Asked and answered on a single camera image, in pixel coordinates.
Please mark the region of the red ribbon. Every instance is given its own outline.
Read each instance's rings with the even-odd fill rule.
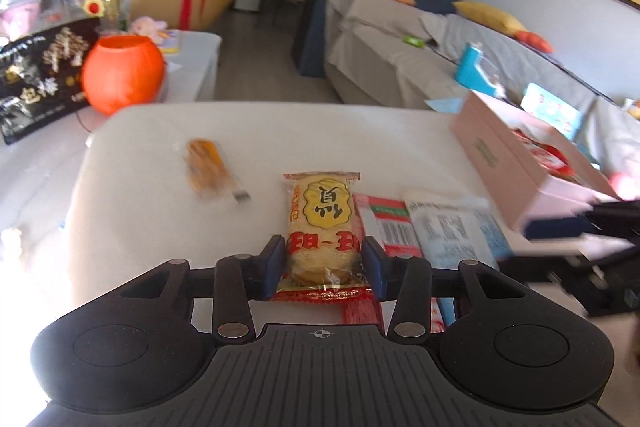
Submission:
[[[204,13],[204,3],[206,0],[200,0],[200,16]],[[191,26],[191,0],[182,0],[180,9],[180,29],[188,30]]]

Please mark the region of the black bag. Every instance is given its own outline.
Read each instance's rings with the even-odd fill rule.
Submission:
[[[0,49],[0,128],[12,144],[88,105],[80,84],[100,19],[82,19]]]

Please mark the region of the pink box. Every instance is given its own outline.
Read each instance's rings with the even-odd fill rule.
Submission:
[[[511,130],[523,126],[560,150],[589,186],[548,174]],[[511,230],[521,232],[531,219],[564,217],[588,210],[594,201],[618,199],[607,179],[569,140],[513,105],[472,91],[451,130]]]

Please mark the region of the orange pumpkin lantern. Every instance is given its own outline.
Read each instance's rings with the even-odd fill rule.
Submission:
[[[102,38],[82,68],[82,89],[98,111],[112,115],[138,103],[153,102],[164,79],[164,58],[149,37]]]

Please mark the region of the red candy wrapper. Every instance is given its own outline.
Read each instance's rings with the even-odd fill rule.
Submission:
[[[354,194],[353,200],[362,225],[361,239],[366,235],[372,235],[390,257],[422,257],[411,217],[402,201],[373,198],[362,194]],[[386,332],[395,307],[395,301],[382,303],[381,307],[380,303],[373,299],[359,300],[345,304],[342,315],[345,324],[377,323]],[[431,333],[441,333],[444,330],[438,302],[431,299]]]
[[[569,165],[569,160],[567,160],[564,154],[558,149],[546,143],[533,140],[520,129],[514,129],[513,134],[520,139],[524,147],[526,147],[549,174],[557,178],[562,178],[563,180],[577,183],[575,180],[575,171]]]

